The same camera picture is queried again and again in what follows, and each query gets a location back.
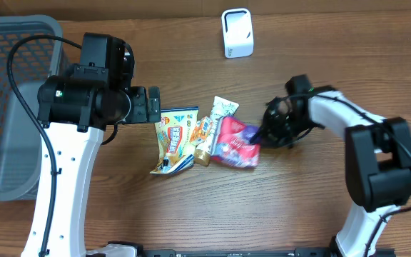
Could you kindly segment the white blue wipes pack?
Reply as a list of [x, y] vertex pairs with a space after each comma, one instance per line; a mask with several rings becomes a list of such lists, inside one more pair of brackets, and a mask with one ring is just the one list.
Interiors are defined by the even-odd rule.
[[172, 175], [194, 165], [196, 147], [190, 138], [198, 111], [198, 106], [161, 109], [161, 120], [155, 123], [159, 158], [150, 174]]

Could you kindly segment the red purple Carefree pack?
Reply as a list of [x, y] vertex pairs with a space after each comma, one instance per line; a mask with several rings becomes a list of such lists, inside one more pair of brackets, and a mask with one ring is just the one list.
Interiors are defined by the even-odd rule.
[[250, 144], [258, 131], [232, 117], [224, 116], [218, 122], [210, 158], [233, 168], [255, 168], [259, 162], [260, 145]]

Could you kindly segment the orange Kleenex tissue pack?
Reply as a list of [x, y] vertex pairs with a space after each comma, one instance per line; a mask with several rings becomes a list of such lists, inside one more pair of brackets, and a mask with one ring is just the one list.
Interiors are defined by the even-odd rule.
[[194, 146], [203, 143], [208, 138], [212, 124], [213, 122], [208, 116], [205, 116], [198, 121], [193, 133], [191, 134], [190, 143]]

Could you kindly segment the white floral cream tube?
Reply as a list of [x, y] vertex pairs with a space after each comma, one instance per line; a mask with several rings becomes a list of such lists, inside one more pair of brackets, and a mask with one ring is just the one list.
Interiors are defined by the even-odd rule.
[[219, 120], [224, 116], [233, 116], [237, 111], [239, 104], [219, 96], [214, 97], [213, 107], [209, 118], [212, 121], [210, 133], [203, 143], [200, 143], [194, 153], [194, 162], [202, 166], [208, 166], [212, 151], [213, 140], [218, 127]]

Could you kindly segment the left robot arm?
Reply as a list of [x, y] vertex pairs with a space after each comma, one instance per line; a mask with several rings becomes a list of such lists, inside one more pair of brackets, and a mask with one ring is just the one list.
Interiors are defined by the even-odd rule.
[[84, 225], [93, 165], [108, 126], [161, 119], [156, 87], [132, 86], [134, 56], [124, 40], [87, 33], [77, 64], [50, 76], [29, 117], [42, 138], [42, 161], [24, 256], [142, 256], [135, 243], [111, 241], [87, 250]]

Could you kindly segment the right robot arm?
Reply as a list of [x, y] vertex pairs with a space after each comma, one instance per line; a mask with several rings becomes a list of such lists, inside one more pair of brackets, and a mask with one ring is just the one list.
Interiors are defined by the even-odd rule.
[[345, 144], [345, 183], [352, 205], [326, 248], [301, 248], [296, 256], [394, 256], [377, 241], [390, 219], [411, 211], [411, 131], [401, 118], [387, 119], [354, 104], [331, 86], [313, 87], [292, 77], [284, 97], [268, 102], [250, 139], [262, 147], [291, 147], [314, 128], [330, 129]]

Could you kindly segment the white barcode scanner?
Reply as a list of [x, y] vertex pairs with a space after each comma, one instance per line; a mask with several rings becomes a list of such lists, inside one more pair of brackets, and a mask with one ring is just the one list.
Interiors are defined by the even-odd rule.
[[221, 15], [224, 54], [227, 59], [253, 53], [254, 37], [251, 13], [246, 8], [228, 9]]

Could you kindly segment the grey plastic shopping basket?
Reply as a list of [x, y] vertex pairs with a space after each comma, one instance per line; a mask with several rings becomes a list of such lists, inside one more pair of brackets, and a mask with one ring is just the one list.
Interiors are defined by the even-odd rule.
[[0, 201], [36, 198], [42, 140], [10, 87], [6, 62], [18, 41], [44, 34], [63, 33], [50, 16], [0, 17]]

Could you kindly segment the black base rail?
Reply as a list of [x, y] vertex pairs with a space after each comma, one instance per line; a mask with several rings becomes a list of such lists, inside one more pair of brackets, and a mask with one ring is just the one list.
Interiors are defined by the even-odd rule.
[[284, 251], [175, 251], [172, 249], [144, 250], [130, 246], [135, 253], [104, 253], [101, 249], [88, 251], [86, 256], [136, 256], [136, 257], [339, 257], [329, 248], [296, 248]]

